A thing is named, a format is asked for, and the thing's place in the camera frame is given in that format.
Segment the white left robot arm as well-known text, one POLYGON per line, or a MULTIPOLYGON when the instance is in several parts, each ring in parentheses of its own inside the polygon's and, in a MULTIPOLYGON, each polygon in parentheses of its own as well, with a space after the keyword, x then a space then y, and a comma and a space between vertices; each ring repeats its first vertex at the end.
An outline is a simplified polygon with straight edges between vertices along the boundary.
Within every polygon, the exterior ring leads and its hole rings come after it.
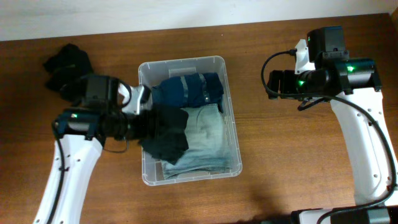
POLYGON ((142 139, 149 112, 67 108, 52 122, 54 157, 34 223, 79 223, 90 177, 107 138, 142 139))

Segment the teal taped cloth bundle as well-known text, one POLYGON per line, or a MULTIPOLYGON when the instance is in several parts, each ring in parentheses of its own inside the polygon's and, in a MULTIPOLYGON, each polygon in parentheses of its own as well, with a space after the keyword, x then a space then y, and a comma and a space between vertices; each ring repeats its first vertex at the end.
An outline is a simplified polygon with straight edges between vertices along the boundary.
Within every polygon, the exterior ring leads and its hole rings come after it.
POLYGON ((152 102, 178 108, 216 104, 223 113, 224 88, 217 73, 194 73, 172 77, 153 86, 152 102))

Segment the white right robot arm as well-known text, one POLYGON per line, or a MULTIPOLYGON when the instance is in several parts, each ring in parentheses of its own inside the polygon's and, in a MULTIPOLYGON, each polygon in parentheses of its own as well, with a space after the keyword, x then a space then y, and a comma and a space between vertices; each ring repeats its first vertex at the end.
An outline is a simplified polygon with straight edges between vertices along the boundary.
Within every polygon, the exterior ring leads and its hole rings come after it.
POLYGON ((306 60, 296 71, 274 70, 262 84, 270 99, 327 101, 338 119, 354 176, 352 207, 291 213, 291 223, 397 223, 397 159, 383 112, 375 63, 368 58, 306 60))

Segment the light blue jeans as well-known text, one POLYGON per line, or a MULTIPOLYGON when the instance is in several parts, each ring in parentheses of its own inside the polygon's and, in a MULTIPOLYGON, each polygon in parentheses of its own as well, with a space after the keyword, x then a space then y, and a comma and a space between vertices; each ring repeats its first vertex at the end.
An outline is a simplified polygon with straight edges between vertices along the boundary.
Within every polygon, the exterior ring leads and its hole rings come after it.
POLYGON ((165 179, 193 171, 224 172, 231 168, 224 117, 217 104, 185 108, 188 113, 185 135, 188 150, 176 164, 162 161, 165 179))

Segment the black garment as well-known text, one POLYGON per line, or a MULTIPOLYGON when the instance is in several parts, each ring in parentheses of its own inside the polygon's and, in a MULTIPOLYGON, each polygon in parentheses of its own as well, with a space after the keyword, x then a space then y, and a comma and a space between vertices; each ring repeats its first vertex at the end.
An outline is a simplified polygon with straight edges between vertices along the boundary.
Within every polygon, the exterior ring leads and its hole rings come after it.
POLYGON ((93 73, 88 54, 74 44, 64 45, 43 64, 43 67, 50 75, 45 86, 53 91, 60 91, 67 83, 93 73))
POLYGON ((188 113, 178 107, 154 103, 147 115, 149 133, 139 144, 154 159, 175 165, 189 148, 185 135, 188 113))

